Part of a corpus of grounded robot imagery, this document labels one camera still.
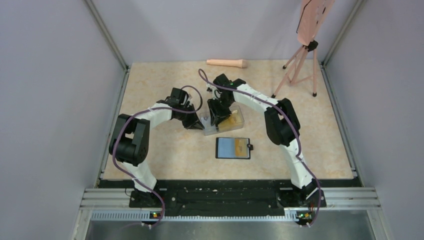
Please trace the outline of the gold credit card stack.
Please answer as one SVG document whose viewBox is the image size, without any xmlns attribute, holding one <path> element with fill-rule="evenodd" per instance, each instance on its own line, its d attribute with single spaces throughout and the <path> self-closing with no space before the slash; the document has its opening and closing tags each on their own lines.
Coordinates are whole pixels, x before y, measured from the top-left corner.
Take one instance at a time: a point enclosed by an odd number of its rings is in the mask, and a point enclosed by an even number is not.
<svg viewBox="0 0 424 240">
<path fill-rule="evenodd" d="M 227 131 L 236 130 L 236 129 L 241 128 L 243 126 L 243 123 L 244 123 L 244 120 L 241 117 L 239 111 L 233 110 L 231 115 L 229 116 L 229 118 L 222 121 L 218 125 L 218 130 L 220 132 L 227 132 Z"/>
</svg>

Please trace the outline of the black card holder wallet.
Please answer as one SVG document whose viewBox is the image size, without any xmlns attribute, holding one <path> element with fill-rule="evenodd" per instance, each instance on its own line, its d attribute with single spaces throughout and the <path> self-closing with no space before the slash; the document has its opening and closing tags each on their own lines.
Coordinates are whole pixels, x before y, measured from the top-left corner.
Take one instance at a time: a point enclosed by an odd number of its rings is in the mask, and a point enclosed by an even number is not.
<svg viewBox="0 0 424 240">
<path fill-rule="evenodd" d="M 217 137 L 215 139 L 215 158 L 216 159 L 240 159 L 240 160 L 249 160 L 251 158 L 251 151 L 254 150 L 254 146 L 251 144 L 249 139 L 248 149 L 249 156 L 248 158 L 237 158 L 235 156 L 235 139 L 245 138 L 246 137 Z"/>
</svg>

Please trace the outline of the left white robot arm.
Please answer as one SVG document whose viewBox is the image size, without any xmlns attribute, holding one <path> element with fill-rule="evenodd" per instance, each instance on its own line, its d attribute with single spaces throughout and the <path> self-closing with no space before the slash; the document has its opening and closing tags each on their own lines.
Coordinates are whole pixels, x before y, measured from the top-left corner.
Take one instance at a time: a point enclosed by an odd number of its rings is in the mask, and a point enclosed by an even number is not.
<svg viewBox="0 0 424 240">
<path fill-rule="evenodd" d="M 204 129 L 187 88 L 174 87 L 168 97 L 146 110 L 132 115 L 120 114 L 114 126 L 108 147 L 113 165 L 131 177 L 134 189 L 141 193 L 141 200 L 149 207 L 156 206 L 161 198 L 154 189 L 157 179 L 146 161 L 150 131 L 173 119 L 181 121 L 187 130 Z"/>
</svg>

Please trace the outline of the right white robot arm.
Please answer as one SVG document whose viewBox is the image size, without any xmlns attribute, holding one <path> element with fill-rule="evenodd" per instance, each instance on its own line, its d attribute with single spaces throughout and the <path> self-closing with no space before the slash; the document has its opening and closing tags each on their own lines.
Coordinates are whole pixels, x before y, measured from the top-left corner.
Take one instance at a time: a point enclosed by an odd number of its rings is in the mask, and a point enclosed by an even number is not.
<svg viewBox="0 0 424 240">
<path fill-rule="evenodd" d="M 231 115 L 233 103 L 243 104 L 263 114 L 266 134 L 270 141 L 281 147 L 290 171 L 293 200 L 307 206 L 319 190 L 319 182 L 308 168 L 300 142 L 300 122 L 292 102 L 277 100 L 253 89 L 242 79 L 229 80 L 220 74 L 211 82 L 212 98 L 207 101 L 210 124 L 218 126 Z"/>
</svg>

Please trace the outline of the clear plastic card box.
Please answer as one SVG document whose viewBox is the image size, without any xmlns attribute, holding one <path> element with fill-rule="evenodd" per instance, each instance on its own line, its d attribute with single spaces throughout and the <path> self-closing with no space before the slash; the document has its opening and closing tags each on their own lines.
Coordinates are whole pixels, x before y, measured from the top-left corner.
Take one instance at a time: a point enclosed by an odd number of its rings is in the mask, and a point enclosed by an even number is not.
<svg viewBox="0 0 424 240">
<path fill-rule="evenodd" d="M 211 124 L 211 114 L 208 112 L 202 112 L 199 115 L 199 119 L 204 126 L 203 135 L 210 136 L 219 133 L 234 131 L 242 129 L 244 127 L 244 117 L 240 106 L 232 106 L 229 108 L 230 115 L 225 120 L 221 121 L 218 125 Z"/>
</svg>

